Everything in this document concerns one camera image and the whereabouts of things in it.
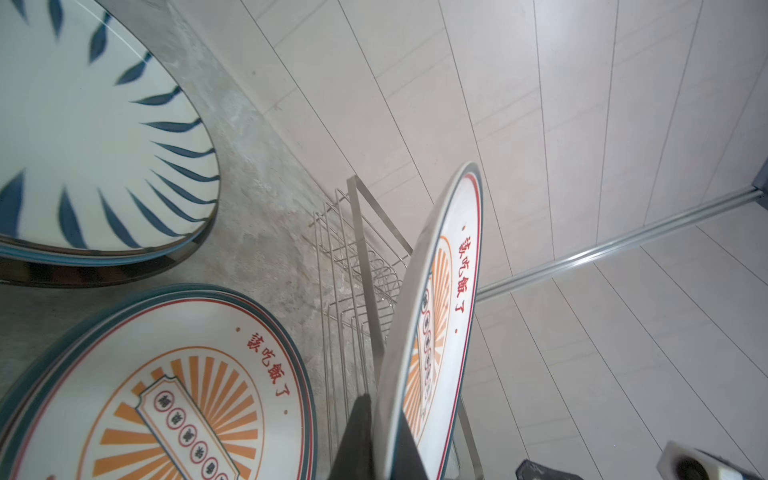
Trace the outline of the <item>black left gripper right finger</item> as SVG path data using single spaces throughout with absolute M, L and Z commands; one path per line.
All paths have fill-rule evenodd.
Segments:
M 393 480 L 427 480 L 415 440 L 405 415 L 399 415 L 399 424 L 392 462 Z

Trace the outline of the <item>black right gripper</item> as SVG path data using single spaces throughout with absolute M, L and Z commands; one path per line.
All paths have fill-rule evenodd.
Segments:
M 583 480 L 582 477 L 526 459 L 515 470 L 517 480 Z

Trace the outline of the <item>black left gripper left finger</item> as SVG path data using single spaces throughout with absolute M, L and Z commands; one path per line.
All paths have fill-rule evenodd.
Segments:
M 373 478 L 371 396 L 363 394 L 354 402 L 328 479 Z

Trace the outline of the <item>white plate orange sunburst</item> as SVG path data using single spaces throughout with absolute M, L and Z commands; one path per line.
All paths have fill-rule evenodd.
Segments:
M 483 190 L 478 165 L 459 167 L 411 254 L 385 344 L 373 422 L 378 479 L 392 479 L 410 433 L 429 479 L 445 472 L 478 287 Z

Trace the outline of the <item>white blue leaf plate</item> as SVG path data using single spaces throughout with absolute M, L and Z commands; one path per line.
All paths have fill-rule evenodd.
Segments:
M 95 1 L 1 5 L 1 254 L 118 266 L 216 217 L 217 154 L 164 65 Z

